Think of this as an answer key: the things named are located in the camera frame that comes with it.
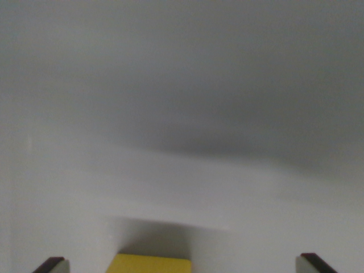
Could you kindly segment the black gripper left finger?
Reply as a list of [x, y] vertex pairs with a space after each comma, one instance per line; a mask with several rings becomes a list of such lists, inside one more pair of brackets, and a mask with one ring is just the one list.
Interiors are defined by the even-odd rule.
[[49, 257], [33, 273], [70, 273], [70, 262], [64, 257]]

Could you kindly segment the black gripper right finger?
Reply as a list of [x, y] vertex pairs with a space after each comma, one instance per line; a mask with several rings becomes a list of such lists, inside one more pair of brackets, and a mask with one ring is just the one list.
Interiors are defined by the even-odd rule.
[[302, 253], [295, 259], [296, 273], [337, 273], [316, 253]]

